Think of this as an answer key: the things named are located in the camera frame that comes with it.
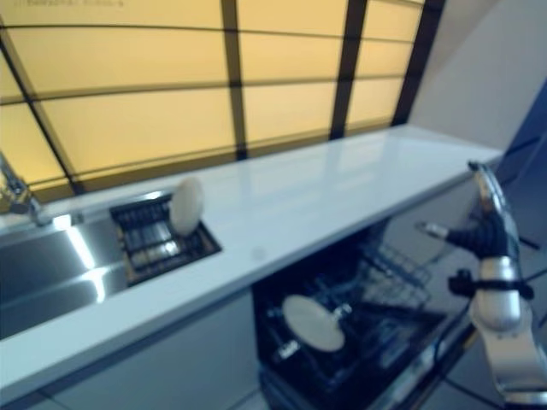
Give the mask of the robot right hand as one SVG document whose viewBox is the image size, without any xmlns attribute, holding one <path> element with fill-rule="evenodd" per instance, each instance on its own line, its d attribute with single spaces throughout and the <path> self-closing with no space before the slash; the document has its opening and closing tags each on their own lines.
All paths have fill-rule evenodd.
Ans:
<svg viewBox="0 0 547 410">
<path fill-rule="evenodd" d="M 474 227 L 448 228 L 432 222 L 418 222 L 416 229 L 456 247 L 478 259 L 520 257 L 519 235 L 509 203 L 493 171 L 482 162 L 469 161 L 468 168 L 479 188 L 481 216 Z"/>
</svg>

